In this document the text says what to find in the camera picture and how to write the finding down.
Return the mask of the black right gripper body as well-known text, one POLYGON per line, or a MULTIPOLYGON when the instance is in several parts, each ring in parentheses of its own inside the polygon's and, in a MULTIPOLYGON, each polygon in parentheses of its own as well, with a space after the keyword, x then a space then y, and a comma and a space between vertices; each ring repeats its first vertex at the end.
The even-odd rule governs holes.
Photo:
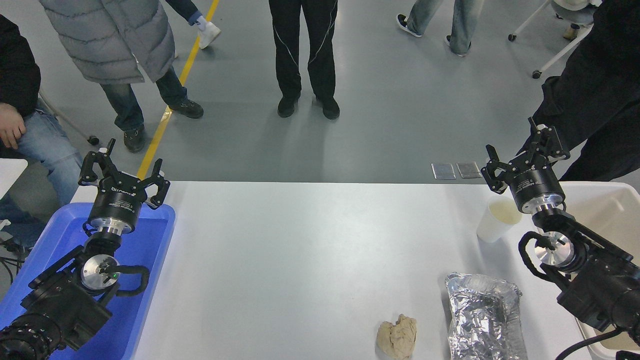
POLYGON ((509 164, 507 168, 507 184, 517 210, 541 211, 564 204, 565 194, 549 165, 521 169, 509 164))

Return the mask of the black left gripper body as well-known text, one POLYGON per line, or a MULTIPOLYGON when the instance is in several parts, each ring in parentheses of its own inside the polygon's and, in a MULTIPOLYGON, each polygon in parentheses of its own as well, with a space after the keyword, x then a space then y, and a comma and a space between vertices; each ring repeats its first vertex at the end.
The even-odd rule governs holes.
POLYGON ((142 201, 135 198, 138 191, 131 189, 137 183, 138 179, 128 173, 117 173, 99 180, 89 223, 98 227, 112 219, 126 227, 135 227, 142 208, 142 201))

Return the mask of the person's hand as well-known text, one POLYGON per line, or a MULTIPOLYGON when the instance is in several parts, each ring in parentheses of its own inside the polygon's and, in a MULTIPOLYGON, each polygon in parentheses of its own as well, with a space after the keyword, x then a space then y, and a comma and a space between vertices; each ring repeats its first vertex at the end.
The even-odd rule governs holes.
POLYGON ((26 133, 25 121, 16 107, 0 103, 0 139, 5 148, 18 150, 18 142, 26 133))

